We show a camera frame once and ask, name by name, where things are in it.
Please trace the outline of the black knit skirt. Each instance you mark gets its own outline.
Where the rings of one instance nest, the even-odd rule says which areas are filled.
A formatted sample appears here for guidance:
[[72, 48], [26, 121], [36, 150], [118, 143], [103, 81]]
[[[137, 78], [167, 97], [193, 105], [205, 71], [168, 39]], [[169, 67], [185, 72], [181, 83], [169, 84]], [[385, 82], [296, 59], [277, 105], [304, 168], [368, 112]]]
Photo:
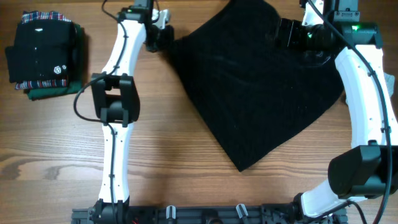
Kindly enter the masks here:
[[316, 121], [341, 96], [331, 55], [279, 49], [267, 2], [230, 1], [166, 54], [200, 116], [239, 171]]

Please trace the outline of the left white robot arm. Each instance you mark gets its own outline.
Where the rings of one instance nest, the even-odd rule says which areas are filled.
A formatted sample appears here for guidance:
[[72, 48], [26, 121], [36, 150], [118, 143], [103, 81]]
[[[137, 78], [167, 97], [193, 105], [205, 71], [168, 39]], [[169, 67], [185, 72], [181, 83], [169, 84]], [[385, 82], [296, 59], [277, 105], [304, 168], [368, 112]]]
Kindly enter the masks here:
[[93, 223], [129, 223], [129, 140], [141, 103], [134, 81], [142, 47], [158, 52], [174, 38], [170, 13], [157, 1], [135, 1], [116, 15], [118, 33], [101, 73], [91, 76], [97, 120], [103, 126], [104, 167], [98, 200], [88, 212]]

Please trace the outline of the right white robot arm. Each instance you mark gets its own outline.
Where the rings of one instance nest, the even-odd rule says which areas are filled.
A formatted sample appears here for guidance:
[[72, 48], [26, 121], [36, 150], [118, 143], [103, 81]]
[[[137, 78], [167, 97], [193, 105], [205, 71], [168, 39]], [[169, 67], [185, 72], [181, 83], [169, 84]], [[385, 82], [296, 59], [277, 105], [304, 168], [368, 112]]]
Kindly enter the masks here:
[[291, 204], [295, 221], [321, 220], [348, 205], [379, 198], [382, 215], [397, 191], [397, 118], [382, 65], [377, 24], [361, 22], [355, 12], [306, 15], [304, 21], [281, 19], [276, 42], [302, 52], [333, 53], [351, 118], [351, 149], [328, 166], [325, 181], [298, 194]]

